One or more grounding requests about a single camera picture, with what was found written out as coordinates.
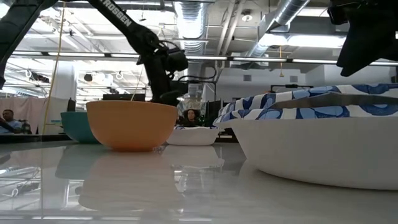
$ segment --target computer monitor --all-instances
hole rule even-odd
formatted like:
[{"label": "computer monitor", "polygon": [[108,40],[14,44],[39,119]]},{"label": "computer monitor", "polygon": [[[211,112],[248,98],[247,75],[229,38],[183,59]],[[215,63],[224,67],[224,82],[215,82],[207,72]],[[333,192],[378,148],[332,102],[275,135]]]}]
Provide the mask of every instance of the computer monitor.
[{"label": "computer monitor", "polygon": [[[104,94],[102,100],[131,100],[132,94]],[[145,94],[135,94],[134,101],[145,102]]]}]

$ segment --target orange bowl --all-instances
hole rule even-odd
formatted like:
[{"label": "orange bowl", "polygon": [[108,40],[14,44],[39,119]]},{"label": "orange bowl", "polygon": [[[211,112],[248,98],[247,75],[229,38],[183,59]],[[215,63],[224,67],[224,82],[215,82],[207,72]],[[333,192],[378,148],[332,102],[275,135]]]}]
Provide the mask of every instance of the orange bowl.
[{"label": "orange bowl", "polygon": [[86,104],[95,138],[115,151],[151,151],[169,138],[177,108],[138,101],[93,101]]}]

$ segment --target desk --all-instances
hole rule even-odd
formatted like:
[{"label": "desk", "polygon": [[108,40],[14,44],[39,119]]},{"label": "desk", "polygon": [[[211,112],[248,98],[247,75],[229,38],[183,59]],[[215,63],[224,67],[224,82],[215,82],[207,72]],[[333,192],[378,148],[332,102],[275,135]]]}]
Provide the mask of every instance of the desk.
[{"label": "desk", "polygon": [[[101,145],[41,144],[11,152],[0,165],[37,170],[0,174],[2,224],[398,223],[398,192],[267,175],[245,161],[239,144],[162,146],[138,154]],[[40,188],[8,196],[30,183]]]}]

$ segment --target white bowl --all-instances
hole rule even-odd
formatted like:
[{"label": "white bowl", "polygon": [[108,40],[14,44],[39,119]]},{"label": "white bowl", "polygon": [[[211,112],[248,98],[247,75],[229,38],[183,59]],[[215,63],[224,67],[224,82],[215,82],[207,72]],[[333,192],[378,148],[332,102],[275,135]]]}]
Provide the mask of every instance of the white bowl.
[{"label": "white bowl", "polygon": [[398,190],[397,117],[234,119],[248,161],[279,177]]},{"label": "white bowl", "polygon": [[209,146],[216,141],[219,132],[218,128],[176,127],[167,143],[177,146]]}]

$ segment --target pink curtain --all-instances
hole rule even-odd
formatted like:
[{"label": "pink curtain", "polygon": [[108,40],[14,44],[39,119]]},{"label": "pink curtain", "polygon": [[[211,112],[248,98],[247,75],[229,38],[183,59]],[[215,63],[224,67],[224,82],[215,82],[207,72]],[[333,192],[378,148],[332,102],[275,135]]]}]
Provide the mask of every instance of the pink curtain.
[{"label": "pink curtain", "polygon": [[26,119],[30,124],[32,133],[36,133],[40,115],[44,107],[45,98],[5,98],[0,99],[0,113],[9,109],[14,112],[14,119]]}]

